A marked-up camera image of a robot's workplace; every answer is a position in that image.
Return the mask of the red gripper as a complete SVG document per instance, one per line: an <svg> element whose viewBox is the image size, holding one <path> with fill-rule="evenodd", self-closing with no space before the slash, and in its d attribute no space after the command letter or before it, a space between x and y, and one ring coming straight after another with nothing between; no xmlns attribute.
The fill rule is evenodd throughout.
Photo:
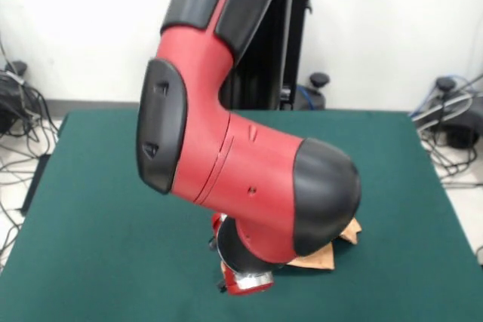
<svg viewBox="0 0 483 322"><path fill-rule="evenodd" d="M217 246L217 236L221 225L226 219L226 214L214 213L211 217L211 226L214 236L209 240L208 247L211 251L217 251L220 255ZM274 279L272 272L265 273L238 273L233 271L220 256L220 268L223 279L217 283L217 289L221 293L228 293L230 295L249 295L252 293L259 293L268 290L273 284Z"/></svg>

